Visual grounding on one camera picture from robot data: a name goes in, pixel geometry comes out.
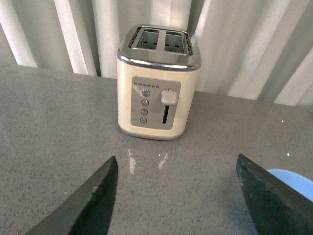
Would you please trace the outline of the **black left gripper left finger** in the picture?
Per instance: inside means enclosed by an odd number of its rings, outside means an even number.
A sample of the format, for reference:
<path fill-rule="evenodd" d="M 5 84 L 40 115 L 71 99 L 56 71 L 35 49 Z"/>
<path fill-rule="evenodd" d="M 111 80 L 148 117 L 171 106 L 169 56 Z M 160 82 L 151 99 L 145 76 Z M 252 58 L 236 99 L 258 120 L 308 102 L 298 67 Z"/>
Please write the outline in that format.
<path fill-rule="evenodd" d="M 118 182 L 118 163 L 111 156 L 64 203 L 32 227 L 28 235 L 106 235 Z"/>

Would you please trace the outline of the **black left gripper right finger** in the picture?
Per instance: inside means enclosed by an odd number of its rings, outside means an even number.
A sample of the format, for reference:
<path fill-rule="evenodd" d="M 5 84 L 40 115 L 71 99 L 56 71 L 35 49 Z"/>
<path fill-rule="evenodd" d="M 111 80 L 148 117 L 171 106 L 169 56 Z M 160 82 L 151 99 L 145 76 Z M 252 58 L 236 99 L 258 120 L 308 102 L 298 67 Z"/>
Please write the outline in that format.
<path fill-rule="evenodd" d="M 240 154 L 236 172 L 256 231 L 260 235 L 311 235 L 313 203 Z"/>

